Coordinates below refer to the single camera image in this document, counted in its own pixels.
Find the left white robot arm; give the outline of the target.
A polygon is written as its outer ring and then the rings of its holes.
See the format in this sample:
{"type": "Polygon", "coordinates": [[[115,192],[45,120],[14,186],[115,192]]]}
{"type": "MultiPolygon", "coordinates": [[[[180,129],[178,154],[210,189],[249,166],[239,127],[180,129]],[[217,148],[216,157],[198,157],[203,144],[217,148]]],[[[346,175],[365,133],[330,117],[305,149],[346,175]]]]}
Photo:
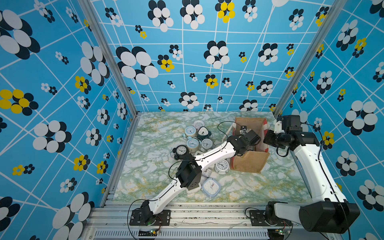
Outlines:
{"type": "Polygon", "coordinates": [[[249,130],[245,135],[230,136],[227,141],[204,154],[189,156],[182,160],[176,173],[176,178],[151,200],[145,200],[140,206],[142,222],[151,222],[160,214],[165,206],[178,194],[198,186],[202,172],[221,160],[240,156],[248,151],[248,147],[260,143],[261,137],[249,130]]]}

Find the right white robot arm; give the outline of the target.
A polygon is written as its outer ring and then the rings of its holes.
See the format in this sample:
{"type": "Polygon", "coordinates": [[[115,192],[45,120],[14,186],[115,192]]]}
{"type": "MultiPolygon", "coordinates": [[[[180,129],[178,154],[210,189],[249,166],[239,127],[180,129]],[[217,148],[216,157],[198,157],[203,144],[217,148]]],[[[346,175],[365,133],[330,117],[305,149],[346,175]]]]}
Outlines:
{"type": "Polygon", "coordinates": [[[298,206],[270,201],[265,218],[270,225],[280,220],[300,224],[308,232],[343,234],[359,217],[357,204],[349,203],[335,183],[321,154],[321,144],[316,135],[304,132],[300,116],[288,115],[275,120],[274,130],[268,130],[264,143],[287,149],[296,156],[302,167],[302,176],[312,197],[312,203],[298,206]]]}

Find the white twin-bell alarm clock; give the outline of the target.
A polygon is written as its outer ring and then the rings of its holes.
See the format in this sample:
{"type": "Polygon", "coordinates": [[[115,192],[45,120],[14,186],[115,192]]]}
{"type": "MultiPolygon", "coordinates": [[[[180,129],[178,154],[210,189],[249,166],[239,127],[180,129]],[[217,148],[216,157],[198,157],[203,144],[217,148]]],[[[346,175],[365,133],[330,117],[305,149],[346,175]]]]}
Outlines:
{"type": "Polygon", "coordinates": [[[214,168],[215,168],[215,171],[219,175],[225,175],[228,173],[228,171],[230,169],[230,164],[226,159],[224,159],[224,160],[220,160],[217,163],[215,163],[214,168]]]}

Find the white bell alarm clock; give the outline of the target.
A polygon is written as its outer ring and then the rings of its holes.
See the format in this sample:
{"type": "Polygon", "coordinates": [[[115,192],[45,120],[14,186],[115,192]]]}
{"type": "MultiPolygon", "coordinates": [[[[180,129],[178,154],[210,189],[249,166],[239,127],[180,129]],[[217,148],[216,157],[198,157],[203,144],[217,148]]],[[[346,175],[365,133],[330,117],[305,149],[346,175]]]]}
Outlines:
{"type": "Polygon", "coordinates": [[[214,147],[214,143],[211,139],[206,138],[201,141],[201,151],[207,152],[214,147]]]}

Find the dark green triangular clock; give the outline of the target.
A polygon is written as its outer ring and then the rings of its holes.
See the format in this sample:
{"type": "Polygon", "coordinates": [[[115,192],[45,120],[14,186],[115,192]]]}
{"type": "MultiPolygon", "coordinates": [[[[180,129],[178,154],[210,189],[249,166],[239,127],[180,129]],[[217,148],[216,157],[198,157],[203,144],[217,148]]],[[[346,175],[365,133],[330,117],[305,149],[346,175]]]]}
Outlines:
{"type": "Polygon", "coordinates": [[[209,139],[212,136],[211,131],[209,131],[206,127],[201,127],[198,130],[197,137],[201,140],[209,139]]]}

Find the pink round alarm clock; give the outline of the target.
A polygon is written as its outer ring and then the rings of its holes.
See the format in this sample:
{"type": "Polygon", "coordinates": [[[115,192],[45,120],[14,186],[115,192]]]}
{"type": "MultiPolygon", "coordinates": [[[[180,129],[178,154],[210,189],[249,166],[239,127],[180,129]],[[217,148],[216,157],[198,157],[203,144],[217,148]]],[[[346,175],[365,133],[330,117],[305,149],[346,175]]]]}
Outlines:
{"type": "Polygon", "coordinates": [[[193,126],[196,128],[196,130],[199,130],[205,126],[205,123],[202,120],[196,120],[193,122],[193,126]]]}

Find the small clear square clock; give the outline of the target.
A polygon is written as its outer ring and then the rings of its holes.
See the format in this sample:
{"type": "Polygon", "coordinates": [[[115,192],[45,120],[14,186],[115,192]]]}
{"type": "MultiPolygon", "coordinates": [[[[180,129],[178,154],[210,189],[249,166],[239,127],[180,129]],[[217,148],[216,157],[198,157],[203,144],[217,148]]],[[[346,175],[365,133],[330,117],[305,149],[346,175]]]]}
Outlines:
{"type": "Polygon", "coordinates": [[[206,178],[209,178],[210,176],[211,176],[211,174],[212,174],[212,170],[211,169],[206,169],[206,170],[204,170],[203,172],[202,172],[202,175],[204,176],[204,177],[206,177],[206,178]]]}

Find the cream blue round clock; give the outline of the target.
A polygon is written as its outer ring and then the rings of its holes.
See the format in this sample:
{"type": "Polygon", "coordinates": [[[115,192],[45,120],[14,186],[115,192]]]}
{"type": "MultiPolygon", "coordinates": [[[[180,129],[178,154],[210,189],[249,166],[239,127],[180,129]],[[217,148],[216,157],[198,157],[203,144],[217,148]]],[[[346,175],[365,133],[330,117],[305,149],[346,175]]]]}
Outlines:
{"type": "Polygon", "coordinates": [[[187,148],[190,153],[195,153],[200,149],[200,141],[197,138],[190,138],[187,140],[187,148]]]}

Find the blue twin-bell alarm clock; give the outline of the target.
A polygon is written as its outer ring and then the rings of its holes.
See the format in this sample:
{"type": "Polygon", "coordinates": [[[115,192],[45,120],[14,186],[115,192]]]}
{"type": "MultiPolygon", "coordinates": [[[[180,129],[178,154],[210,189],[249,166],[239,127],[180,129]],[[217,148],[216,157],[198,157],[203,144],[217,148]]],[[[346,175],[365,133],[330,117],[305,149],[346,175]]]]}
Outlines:
{"type": "Polygon", "coordinates": [[[189,139],[197,136],[197,129],[194,126],[188,126],[184,129],[183,138],[189,139]]]}

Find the light blue square alarm clock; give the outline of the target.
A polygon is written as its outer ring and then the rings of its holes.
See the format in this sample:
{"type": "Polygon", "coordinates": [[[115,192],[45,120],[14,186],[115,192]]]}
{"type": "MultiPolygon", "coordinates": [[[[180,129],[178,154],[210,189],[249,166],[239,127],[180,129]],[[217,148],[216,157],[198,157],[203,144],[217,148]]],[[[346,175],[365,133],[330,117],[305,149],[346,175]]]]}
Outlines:
{"type": "Polygon", "coordinates": [[[202,184],[202,191],[209,197],[215,198],[221,190],[221,185],[213,178],[208,178],[202,184]]]}

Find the black round alarm clock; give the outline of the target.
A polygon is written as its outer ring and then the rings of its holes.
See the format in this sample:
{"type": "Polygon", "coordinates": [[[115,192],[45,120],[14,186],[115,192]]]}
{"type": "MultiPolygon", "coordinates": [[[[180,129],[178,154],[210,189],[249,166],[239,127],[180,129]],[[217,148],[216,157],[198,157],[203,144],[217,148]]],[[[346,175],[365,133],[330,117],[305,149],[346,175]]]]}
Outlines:
{"type": "Polygon", "coordinates": [[[194,160],[195,157],[189,152],[185,145],[179,145],[172,150],[173,158],[175,160],[194,160]]]}

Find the right green circuit board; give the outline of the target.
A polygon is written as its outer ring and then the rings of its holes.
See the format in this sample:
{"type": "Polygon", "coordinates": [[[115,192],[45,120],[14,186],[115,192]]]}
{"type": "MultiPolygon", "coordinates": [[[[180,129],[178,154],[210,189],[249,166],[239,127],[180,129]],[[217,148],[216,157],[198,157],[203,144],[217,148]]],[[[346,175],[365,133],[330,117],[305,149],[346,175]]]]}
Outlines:
{"type": "Polygon", "coordinates": [[[282,230],[268,229],[269,240],[284,240],[284,232],[282,230]]]}

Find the green circuit board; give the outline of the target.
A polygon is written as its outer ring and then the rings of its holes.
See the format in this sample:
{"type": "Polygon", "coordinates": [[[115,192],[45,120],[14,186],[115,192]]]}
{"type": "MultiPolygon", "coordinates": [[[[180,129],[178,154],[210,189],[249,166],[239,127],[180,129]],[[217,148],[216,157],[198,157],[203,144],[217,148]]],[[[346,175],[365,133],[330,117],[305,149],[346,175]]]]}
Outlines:
{"type": "Polygon", "coordinates": [[[142,230],[139,229],[138,236],[141,238],[144,237],[157,237],[160,234],[160,229],[151,229],[151,230],[142,230]]]}
{"type": "Polygon", "coordinates": [[[282,230],[268,229],[269,240],[284,240],[284,232],[282,230]]]}

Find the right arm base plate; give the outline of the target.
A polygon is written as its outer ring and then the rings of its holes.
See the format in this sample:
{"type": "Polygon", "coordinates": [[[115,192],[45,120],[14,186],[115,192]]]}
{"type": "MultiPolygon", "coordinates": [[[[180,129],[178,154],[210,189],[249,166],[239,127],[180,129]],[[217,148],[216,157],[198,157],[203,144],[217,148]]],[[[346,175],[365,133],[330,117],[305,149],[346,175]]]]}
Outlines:
{"type": "Polygon", "coordinates": [[[249,218],[253,227],[284,228],[292,226],[291,221],[273,217],[270,214],[266,214],[265,210],[252,209],[249,211],[249,218]]]}

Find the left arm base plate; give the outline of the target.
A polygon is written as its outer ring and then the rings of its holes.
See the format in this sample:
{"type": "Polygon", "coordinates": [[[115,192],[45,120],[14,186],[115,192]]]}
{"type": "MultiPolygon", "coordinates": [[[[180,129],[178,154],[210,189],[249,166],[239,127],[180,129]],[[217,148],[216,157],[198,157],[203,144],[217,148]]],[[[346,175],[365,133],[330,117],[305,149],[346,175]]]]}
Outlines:
{"type": "Polygon", "coordinates": [[[130,226],[169,226],[170,219],[170,210],[163,210],[160,214],[153,215],[141,209],[135,209],[128,217],[128,223],[130,226]]]}

